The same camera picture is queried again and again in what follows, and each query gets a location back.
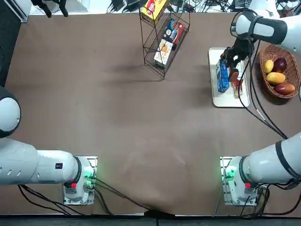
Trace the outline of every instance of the white tray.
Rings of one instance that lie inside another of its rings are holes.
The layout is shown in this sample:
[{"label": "white tray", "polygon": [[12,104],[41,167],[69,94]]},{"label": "white tray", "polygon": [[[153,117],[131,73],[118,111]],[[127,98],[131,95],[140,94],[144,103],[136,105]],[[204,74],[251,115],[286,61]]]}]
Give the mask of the white tray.
[{"label": "white tray", "polygon": [[[211,76],[211,88],[212,88],[212,99],[213,104],[216,107],[243,107],[238,98],[234,96],[234,89],[232,86],[224,93],[219,93],[217,89],[217,77],[216,77],[216,64],[221,57],[221,54],[226,48],[211,48],[209,49],[209,66],[210,66],[210,76]],[[241,77],[245,65],[241,61],[236,67],[239,71],[238,79]],[[244,80],[242,82],[243,94],[240,98],[246,107],[250,104],[248,86],[246,82],[246,75],[244,75]]]}]

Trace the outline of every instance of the yellow fruit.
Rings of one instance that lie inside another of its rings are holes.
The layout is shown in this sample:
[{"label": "yellow fruit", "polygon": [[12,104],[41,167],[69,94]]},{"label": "yellow fruit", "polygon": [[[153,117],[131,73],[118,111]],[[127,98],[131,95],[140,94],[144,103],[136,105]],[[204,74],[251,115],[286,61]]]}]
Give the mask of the yellow fruit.
[{"label": "yellow fruit", "polygon": [[267,60],[264,64],[265,73],[270,73],[273,70],[274,62],[272,60]]},{"label": "yellow fruit", "polygon": [[285,81],[285,75],[278,72],[271,72],[268,74],[267,80],[272,85],[281,84],[282,82]]}]

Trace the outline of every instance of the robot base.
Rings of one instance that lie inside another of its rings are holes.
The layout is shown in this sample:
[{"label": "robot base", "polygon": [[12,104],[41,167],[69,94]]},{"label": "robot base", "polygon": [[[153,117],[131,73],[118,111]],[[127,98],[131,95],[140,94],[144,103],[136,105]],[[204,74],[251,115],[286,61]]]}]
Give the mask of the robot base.
[{"label": "robot base", "polygon": [[89,188],[95,181],[88,176],[96,176],[97,156],[77,156],[81,163],[81,175],[76,187],[64,189],[64,204],[66,205],[92,205],[94,203],[94,190]]},{"label": "robot base", "polygon": [[226,205],[255,206],[257,190],[246,188],[239,174],[239,162],[241,156],[221,157],[222,187]]}]

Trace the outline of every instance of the mango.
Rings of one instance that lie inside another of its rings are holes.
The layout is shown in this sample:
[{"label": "mango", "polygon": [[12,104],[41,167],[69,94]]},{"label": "mango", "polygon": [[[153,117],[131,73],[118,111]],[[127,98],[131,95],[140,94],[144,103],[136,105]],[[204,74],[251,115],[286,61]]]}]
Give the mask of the mango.
[{"label": "mango", "polygon": [[282,95],[289,95],[295,90],[295,86],[290,83],[284,82],[274,87],[274,90]]},{"label": "mango", "polygon": [[272,60],[267,60],[264,64],[264,71],[266,74],[270,73],[273,70],[274,62]]},{"label": "mango", "polygon": [[278,85],[285,81],[285,75],[278,72],[271,72],[268,74],[267,80],[272,85]]}]

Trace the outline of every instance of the wicker basket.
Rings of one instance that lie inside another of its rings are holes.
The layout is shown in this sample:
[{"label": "wicker basket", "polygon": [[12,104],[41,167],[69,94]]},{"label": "wicker basket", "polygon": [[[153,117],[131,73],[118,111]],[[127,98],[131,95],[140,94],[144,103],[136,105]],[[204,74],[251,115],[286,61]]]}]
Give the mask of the wicker basket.
[{"label": "wicker basket", "polygon": [[[267,60],[272,60],[275,61],[279,57],[283,57],[286,60],[287,67],[283,74],[285,75],[285,82],[288,82],[295,86],[294,92],[290,93],[289,95],[281,95],[277,93],[274,90],[274,87],[269,84],[267,81],[267,75],[264,71],[264,63]],[[267,87],[267,90],[270,94],[284,98],[284,99],[290,99],[298,94],[299,90],[299,84],[300,84],[300,75],[299,75],[299,70],[298,66],[296,64],[295,57],[293,54],[287,52],[286,50],[275,46],[273,44],[269,44],[266,47],[264,47],[261,52],[260,52],[260,69],[261,69],[261,74],[265,83],[265,86]]]}]

